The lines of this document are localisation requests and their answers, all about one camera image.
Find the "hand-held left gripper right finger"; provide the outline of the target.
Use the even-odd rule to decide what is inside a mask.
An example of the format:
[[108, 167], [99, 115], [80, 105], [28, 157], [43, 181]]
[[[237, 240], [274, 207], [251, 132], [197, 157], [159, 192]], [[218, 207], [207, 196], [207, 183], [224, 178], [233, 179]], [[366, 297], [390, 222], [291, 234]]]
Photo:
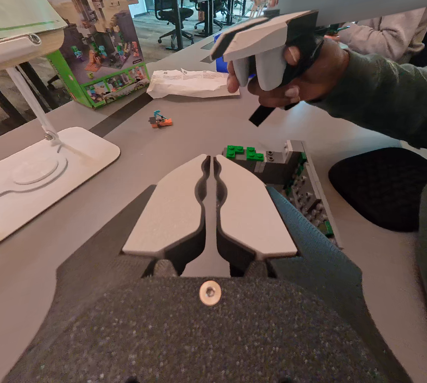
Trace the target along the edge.
[[213, 160], [216, 180], [216, 244], [233, 273], [254, 261], [294, 258], [298, 248], [266, 185], [222, 155]]

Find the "blue plastic bin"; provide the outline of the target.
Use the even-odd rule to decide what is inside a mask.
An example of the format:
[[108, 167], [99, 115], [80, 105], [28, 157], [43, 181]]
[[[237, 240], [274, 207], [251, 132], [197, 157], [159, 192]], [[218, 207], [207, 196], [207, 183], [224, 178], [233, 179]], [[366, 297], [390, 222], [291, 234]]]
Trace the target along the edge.
[[[216, 44], [216, 42], [218, 41], [221, 34], [222, 34], [221, 32], [218, 32], [218, 33], [213, 35], [214, 44]], [[227, 63], [223, 60], [223, 57], [217, 58], [215, 60], [215, 62], [216, 62], [216, 71], [217, 72], [228, 74]]]

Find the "white and wooden book stand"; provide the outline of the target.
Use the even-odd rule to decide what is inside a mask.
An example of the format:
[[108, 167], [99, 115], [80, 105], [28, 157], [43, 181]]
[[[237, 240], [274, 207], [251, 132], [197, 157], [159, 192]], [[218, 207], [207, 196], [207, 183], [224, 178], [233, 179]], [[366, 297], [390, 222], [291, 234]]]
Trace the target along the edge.
[[12, 61], [40, 51], [41, 39], [30, 32], [1, 33], [1, 65], [35, 113], [44, 139], [1, 160], [0, 240], [22, 228], [81, 184], [116, 161], [120, 148], [92, 132], [71, 127], [56, 131]]

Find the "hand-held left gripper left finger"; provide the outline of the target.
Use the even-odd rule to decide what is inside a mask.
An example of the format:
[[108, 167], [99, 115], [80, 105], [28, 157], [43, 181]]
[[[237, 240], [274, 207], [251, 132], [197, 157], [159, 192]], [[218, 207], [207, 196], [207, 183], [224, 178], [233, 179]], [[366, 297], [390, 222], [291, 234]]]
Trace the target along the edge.
[[201, 154], [159, 181], [122, 248], [124, 254], [169, 260], [179, 275], [201, 255], [210, 165], [211, 156]]

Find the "white paper bag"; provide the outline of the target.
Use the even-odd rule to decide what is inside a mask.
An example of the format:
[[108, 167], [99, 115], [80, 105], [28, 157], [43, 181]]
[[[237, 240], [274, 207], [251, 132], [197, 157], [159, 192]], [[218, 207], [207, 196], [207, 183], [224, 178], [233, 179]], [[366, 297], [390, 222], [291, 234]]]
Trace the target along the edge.
[[168, 95], [217, 98], [238, 96], [240, 91], [227, 90], [227, 74], [214, 71], [168, 70], [154, 71], [147, 89], [153, 99]]

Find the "grey brick build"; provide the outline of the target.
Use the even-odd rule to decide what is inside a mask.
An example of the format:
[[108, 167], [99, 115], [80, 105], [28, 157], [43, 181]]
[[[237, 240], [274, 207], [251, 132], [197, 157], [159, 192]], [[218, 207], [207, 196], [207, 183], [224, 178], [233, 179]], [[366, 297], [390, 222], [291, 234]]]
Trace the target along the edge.
[[264, 162], [246, 160], [244, 155], [229, 159], [275, 188], [313, 226], [340, 250], [343, 245], [330, 206], [311, 157], [301, 140], [286, 140], [280, 150], [261, 150]]

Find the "green toy brick set box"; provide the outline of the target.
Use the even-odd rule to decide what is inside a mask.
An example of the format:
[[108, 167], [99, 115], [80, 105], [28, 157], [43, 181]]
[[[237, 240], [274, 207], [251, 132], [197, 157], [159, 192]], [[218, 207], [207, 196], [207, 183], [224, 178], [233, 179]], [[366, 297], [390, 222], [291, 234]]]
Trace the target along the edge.
[[98, 108], [150, 83], [128, 0], [48, 0], [65, 21], [47, 55], [71, 98]]

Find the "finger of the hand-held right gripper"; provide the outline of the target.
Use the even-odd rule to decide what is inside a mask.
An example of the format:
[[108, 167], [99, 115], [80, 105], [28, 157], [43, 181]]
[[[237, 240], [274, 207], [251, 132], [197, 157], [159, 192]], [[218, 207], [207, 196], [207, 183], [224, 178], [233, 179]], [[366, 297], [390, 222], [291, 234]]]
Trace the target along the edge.
[[222, 32], [216, 44], [213, 45], [210, 51], [210, 59], [216, 60], [223, 56], [228, 45], [231, 43], [231, 40], [234, 36], [244, 30], [250, 29], [254, 26], [258, 26], [264, 23], [280, 24], [286, 23], [288, 25], [287, 38], [292, 41], [299, 37], [300, 35], [310, 35], [314, 33], [318, 18], [318, 11], [302, 11], [294, 12], [290, 14], [274, 14], [274, 16], [269, 17], [256, 17], [249, 19], [248, 21], [238, 23], [233, 27]]
[[223, 60], [248, 58], [285, 45], [288, 25], [264, 23], [237, 33], [223, 54]]

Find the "small orange brick figure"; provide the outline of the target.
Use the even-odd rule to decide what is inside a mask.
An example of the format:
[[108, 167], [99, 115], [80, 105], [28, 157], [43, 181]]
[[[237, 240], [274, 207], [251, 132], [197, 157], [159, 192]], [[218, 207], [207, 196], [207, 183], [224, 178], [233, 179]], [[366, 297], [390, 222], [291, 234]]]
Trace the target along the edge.
[[173, 121], [171, 118], [167, 118], [164, 115], [161, 114], [160, 110], [156, 110], [153, 113], [153, 116], [151, 116], [148, 119], [148, 122], [150, 123], [152, 128], [163, 128], [166, 126], [172, 126], [173, 125]]

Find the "another person's forearm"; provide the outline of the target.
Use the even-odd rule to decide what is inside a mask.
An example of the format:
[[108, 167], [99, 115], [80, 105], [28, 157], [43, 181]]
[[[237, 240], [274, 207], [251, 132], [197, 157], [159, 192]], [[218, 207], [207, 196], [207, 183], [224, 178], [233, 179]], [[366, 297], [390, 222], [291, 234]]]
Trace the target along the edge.
[[399, 64], [409, 63], [424, 49], [427, 9], [343, 23], [337, 41], [362, 55], [379, 54]]

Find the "person's right hand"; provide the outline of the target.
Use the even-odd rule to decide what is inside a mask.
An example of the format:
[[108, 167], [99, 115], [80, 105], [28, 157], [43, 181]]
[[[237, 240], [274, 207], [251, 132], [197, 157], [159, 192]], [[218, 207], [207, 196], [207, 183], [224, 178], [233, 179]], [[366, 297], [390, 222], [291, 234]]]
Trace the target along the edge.
[[332, 91], [348, 68], [349, 59], [349, 53], [340, 47], [336, 37], [325, 36], [319, 57], [300, 77], [285, 86], [264, 91], [255, 76], [248, 82], [247, 89], [258, 96], [261, 105], [269, 108], [313, 101]]

